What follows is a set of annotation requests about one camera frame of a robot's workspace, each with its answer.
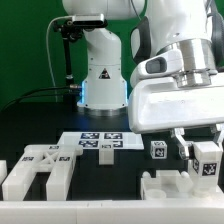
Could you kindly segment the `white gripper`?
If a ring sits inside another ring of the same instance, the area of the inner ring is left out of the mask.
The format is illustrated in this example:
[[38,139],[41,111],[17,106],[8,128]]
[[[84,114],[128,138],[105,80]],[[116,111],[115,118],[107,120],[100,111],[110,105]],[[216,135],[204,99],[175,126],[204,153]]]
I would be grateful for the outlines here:
[[183,128],[211,126],[213,141],[224,140],[224,73],[211,77],[203,87],[178,88],[173,77],[140,81],[129,98],[129,127],[134,133],[170,130],[182,160],[194,157]]

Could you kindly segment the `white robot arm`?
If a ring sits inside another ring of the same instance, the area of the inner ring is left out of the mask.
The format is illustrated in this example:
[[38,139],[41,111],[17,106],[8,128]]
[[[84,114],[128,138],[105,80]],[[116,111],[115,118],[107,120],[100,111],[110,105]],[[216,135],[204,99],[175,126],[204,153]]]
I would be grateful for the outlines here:
[[136,67],[130,83],[129,125],[135,133],[170,131],[187,159],[186,128],[209,127],[224,141],[224,17],[215,0],[62,0],[76,22],[144,17],[131,33]]

